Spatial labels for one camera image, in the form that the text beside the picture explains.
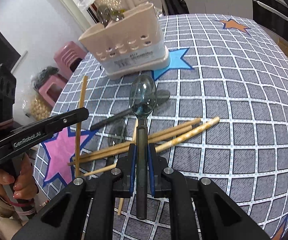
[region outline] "pink star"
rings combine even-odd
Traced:
[[[96,132],[97,131],[81,132],[80,150]],[[57,136],[44,141],[42,146],[49,158],[44,185],[57,177],[62,183],[69,184],[73,179],[73,167],[68,166],[67,163],[71,161],[71,158],[75,154],[75,133],[67,127],[59,132]]]

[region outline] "hand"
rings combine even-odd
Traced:
[[[21,163],[21,173],[14,183],[14,195],[15,199],[32,199],[38,188],[35,184],[33,178],[33,167],[31,166],[30,159],[27,154],[24,154],[24,158]],[[8,174],[6,171],[0,169],[0,196],[9,202],[9,197],[7,196],[3,185],[9,185],[14,182],[14,177]]]

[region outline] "tablecloth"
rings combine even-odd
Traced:
[[[223,29],[219,20],[233,19],[247,32]],[[202,117],[220,116],[215,127],[162,152],[169,166],[185,176],[207,176],[219,185],[269,236],[287,219],[288,228],[288,59],[253,20],[224,15],[175,15],[159,19],[169,50],[189,48],[184,56],[194,69],[173,69],[156,81],[171,92],[169,101],[148,118],[149,133]],[[109,80],[89,53],[62,91],[52,115],[77,107],[81,80],[89,76],[82,129],[128,108],[135,76]],[[130,140],[135,117],[125,124]],[[87,143],[83,152],[107,147],[109,126]],[[39,148],[34,176],[40,186],[48,158]],[[81,165],[83,172],[105,166],[105,160]],[[54,197],[57,179],[43,191]],[[148,198],[147,220],[137,220],[135,198],[115,210],[113,239],[170,239],[167,199]]]

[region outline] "barcode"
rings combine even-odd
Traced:
[[[129,59],[129,58],[123,58],[123,59],[120,59],[120,60],[118,60],[118,61],[114,61],[114,63],[115,63],[119,68],[128,67],[128,66],[132,65],[132,63],[130,62],[130,59]]]

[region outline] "orange star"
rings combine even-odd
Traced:
[[[238,22],[236,22],[236,21],[233,20],[233,19],[229,19],[228,21],[220,20],[219,22],[224,23],[223,30],[225,30],[225,29],[237,29],[237,30],[240,30],[240,31],[242,31],[242,32],[247,33],[248,35],[250,35],[250,34],[246,31],[247,29],[250,29],[249,27],[244,26],[244,25],[242,25],[242,24],[239,24]]]
[[[286,224],[287,224],[287,219],[288,219],[288,215],[287,215],[287,217],[285,217],[284,221],[279,226],[278,230],[276,231],[275,235],[273,236],[273,238],[271,240],[281,240],[282,239],[282,236],[283,236],[283,233],[285,231]]]

